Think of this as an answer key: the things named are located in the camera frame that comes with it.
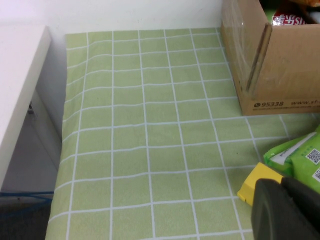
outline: red packaging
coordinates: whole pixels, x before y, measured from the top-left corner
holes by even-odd
[[[304,25],[306,21],[300,15],[283,13],[277,11],[272,19],[272,25],[283,26],[283,25]]]

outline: barcode label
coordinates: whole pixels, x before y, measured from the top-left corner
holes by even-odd
[[[320,183],[320,168],[312,175],[312,177]]]
[[[305,156],[307,159],[312,161],[315,165],[317,165],[320,161],[320,151],[317,149],[313,149],[307,156]]]

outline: box flap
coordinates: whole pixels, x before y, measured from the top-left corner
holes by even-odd
[[[268,50],[268,46],[269,46],[269,41],[270,41],[270,36],[272,33],[272,26],[271,24],[266,24],[264,31],[262,33],[261,36],[261,41],[260,41],[260,45],[258,47],[258,51],[255,55],[255,59],[253,61],[253,67],[252,67],[252,71],[251,71],[251,75],[249,77],[249,82],[246,85],[246,92],[249,95],[253,95],[253,91],[255,89],[255,86],[257,84],[259,75],[260,75],[260,71],[262,68],[262,65],[264,63],[265,60],[265,56]]]
[[[273,26],[254,98],[308,99],[320,96],[320,25]]]
[[[269,25],[259,0],[224,0],[222,24],[240,85],[248,89]]]

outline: green plastic bag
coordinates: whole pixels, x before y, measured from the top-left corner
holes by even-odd
[[[320,193],[320,126],[305,136],[269,150],[265,164]]]

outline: green checkered tablecloth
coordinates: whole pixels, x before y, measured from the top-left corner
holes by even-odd
[[[70,34],[47,240],[253,239],[237,197],[315,114],[245,117],[219,29]]]

